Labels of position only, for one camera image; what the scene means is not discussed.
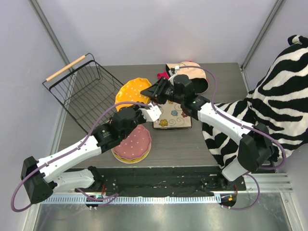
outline pink plate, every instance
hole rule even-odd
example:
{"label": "pink plate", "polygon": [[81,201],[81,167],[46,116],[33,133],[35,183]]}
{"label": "pink plate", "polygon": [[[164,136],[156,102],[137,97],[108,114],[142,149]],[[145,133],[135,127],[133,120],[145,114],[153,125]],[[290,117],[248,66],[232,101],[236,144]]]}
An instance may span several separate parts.
{"label": "pink plate", "polygon": [[121,158],[133,160],[142,157],[149,150],[150,145],[149,130],[143,125],[138,125],[119,146],[114,148],[114,152]]}

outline zebra print fabric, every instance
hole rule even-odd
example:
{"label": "zebra print fabric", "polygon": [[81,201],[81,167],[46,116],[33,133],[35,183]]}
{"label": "zebra print fabric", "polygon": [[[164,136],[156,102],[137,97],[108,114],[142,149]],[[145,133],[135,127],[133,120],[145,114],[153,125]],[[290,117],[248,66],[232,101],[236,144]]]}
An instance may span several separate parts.
{"label": "zebra print fabric", "polygon": [[[243,121],[265,124],[270,136],[290,156],[308,142],[308,38],[294,35],[288,43],[290,47],[278,55],[266,76],[245,99],[216,106]],[[202,131],[218,165],[223,168],[231,163],[238,154],[238,145],[206,123]],[[277,162],[281,157],[281,150],[274,145],[269,160]]]}

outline wooden handle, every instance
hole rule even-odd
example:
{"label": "wooden handle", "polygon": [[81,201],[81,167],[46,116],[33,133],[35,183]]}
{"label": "wooden handle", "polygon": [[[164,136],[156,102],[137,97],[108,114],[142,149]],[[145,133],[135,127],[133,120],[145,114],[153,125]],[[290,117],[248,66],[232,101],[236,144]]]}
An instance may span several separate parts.
{"label": "wooden handle", "polygon": [[75,64],[79,63],[81,60],[83,60],[86,56],[82,55],[80,58],[76,59],[75,61],[71,62],[69,65],[63,67],[61,70],[57,71],[56,73],[54,73],[53,75],[49,76],[46,81],[50,81],[53,78],[57,77],[59,74],[63,73],[64,71],[66,71],[67,69],[71,68],[72,66],[74,66]]}

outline yellow plate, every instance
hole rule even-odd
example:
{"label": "yellow plate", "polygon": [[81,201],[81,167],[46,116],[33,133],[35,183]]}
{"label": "yellow plate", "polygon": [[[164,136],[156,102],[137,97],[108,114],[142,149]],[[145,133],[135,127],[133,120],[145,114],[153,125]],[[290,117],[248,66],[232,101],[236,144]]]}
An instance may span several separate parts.
{"label": "yellow plate", "polygon": [[122,163],[125,163],[125,164],[135,164],[135,163],[140,162],[144,158],[146,158],[147,155],[149,154],[150,150],[151,150],[151,145],[150,145],[149,149],[143,154],[142,157],[137,158],[137,159],[133,159],[133,160],[127,160],[127,159],[119,157],[118,154],[113,149],[111,149],[111,152],[115,156],[115,158],[118,159],[119,161],[121,161]]}
{"label": "yellow plate", "polygon": [[[148,104],[150,98],[140,94],[140,91],[149,88],[151,83],[146,78],[136,78],[128,81],[115,97],[115,103],[120,103],[124,101],[140,102]],[[132,104],[122,104],[116,107],[119,111],[122,107],[129,107]]]}

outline floral pattern box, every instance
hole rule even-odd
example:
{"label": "floral pattern box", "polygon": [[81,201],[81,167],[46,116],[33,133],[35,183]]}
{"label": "floral pattern box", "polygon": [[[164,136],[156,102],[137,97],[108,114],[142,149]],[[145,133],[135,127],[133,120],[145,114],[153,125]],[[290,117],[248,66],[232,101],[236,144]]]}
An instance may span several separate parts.
{"label": "floral pattern box", "polygon": [[177,129],[192,127],[192,118],[183,112],[180,104],[167,101],[165,104],[159,104],[158,106],[162,114],[157,121],[153,122],[153,128]]}

